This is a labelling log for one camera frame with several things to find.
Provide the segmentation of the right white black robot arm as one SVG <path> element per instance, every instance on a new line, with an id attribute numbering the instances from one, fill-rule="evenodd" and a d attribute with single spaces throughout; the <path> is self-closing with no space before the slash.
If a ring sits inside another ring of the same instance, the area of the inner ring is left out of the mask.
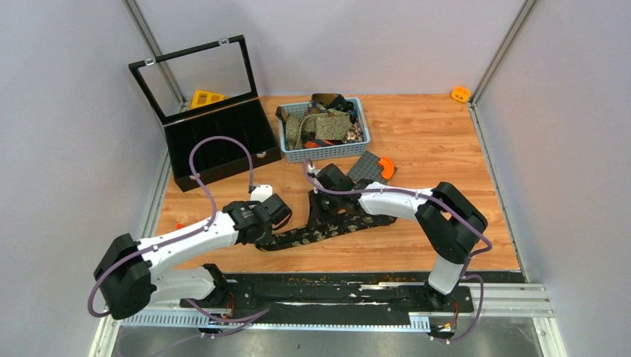
<path id="1" fill-rule="evenodd" d="M 306 160 L 302 168 L 316 192 L 338 196 L 370 215 L 393 216 L 420 225 L 437 254 L 425 290 L 426 303 L 434 310 L 444 310 L 453 303 L 454 289 L 471 259 L 493 248 L 484 236 L 487 219 L 449 182 L 411 189 L 371 180 L 354 183 L 333 164 L 320 170 Z"/>

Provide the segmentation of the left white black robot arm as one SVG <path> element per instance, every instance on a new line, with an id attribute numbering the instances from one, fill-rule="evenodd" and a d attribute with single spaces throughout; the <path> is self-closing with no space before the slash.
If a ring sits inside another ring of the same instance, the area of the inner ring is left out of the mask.
<path id="1" fill-rule="evenodd" d="M 265 244 L 284 226 L 291 208 L 273 194 L 263 201 L 235 201 L 210 217 L 156 237 L 114 238 L 94 272 L 89 313 L 98 318 L 129 318 L 150 303 L 190 298 L 222 306 L 228 287 L 205 267 L 177 271 L 181 263 L 207 251 L 236 244 Z"/>

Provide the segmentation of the black floral patterned tie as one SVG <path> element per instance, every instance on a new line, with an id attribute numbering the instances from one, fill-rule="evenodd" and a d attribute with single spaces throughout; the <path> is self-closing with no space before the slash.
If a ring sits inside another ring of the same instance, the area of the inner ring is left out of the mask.
<path id="1" fill-rule="evenodd" d="M 368 213 L 342 214 L 328 222 L 316 223 L 273 234 L 272 241 L 256 244 L 260 251 L 280 251 L 302 245 L 321 242 L 370 228 L 388 226 L 397 221 L 394 216 L 370 215 Z"/>

